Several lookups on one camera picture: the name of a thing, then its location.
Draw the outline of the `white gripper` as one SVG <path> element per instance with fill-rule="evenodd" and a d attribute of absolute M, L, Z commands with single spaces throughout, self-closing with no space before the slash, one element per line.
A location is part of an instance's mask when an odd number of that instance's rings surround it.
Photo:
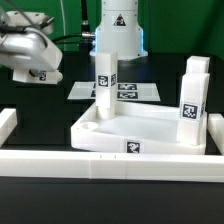
<path fill-rule="evenodd" d="M 6 34 L 0 43 L 0 64 L 9 68 L 55 71 L 61 60 L 60 49 L 34 28 Z"/>

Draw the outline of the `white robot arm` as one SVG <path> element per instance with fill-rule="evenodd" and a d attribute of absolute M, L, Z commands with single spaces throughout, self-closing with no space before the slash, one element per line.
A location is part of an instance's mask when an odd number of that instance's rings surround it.
<path fill-rule="evenodd" d="M 51 23 L 46 15 L 35 22 L 40 13 L 24 12 L 11 0 L 4 1 L 13 8 L 13 11 L 5 12 L 0 7 L 0 26 L 5 32 L 34 26 L 45 28 Z M 92 59 L 103 51 L 117 52 L 118 61 L 127 63 L 144 60 L 148 56 L 144 50 L 144 32 L 138 23 L 138 0 L 101 0 L 101 22 L 93 33 L 90 32 L 87 0 L 80 0 L 80 7 L 81 31 L 58 37 L 55 43 L 73 37 L 83 38 Z"/>

